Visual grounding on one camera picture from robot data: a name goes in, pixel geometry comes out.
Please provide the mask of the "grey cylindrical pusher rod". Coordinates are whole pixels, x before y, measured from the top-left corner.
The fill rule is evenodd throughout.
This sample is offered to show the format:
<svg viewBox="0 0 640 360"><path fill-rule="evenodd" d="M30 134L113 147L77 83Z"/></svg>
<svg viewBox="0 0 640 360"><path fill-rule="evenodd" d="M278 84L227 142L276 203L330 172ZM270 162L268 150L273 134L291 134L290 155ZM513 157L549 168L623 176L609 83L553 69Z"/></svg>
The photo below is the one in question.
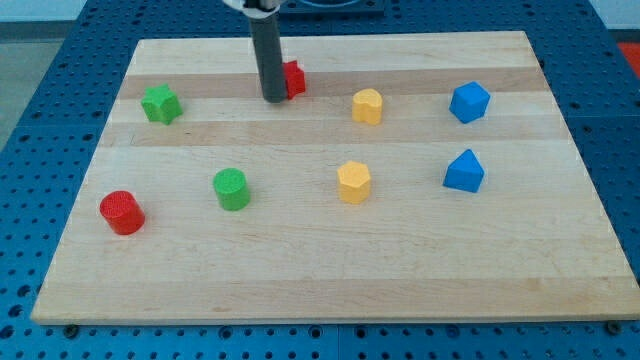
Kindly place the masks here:
<svg viewBox="0 0 640 360"><path fill-rule="evenodd" d="M249 25L263 98L281 103L287 98L280 31L276 10L250 8Z"/></svg>

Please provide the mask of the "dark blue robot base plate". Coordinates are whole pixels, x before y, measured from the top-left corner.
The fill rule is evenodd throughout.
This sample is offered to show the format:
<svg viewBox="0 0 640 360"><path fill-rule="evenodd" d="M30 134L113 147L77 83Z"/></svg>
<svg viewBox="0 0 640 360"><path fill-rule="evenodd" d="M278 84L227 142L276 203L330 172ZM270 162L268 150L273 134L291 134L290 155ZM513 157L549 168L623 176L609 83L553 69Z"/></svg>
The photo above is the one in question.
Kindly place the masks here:
<svg viewBox="0 0 640 360"><path fill-rule="evenodd" d="M383 15L386 0L287 0L280 6L280 14L300 16Z"/></svg>

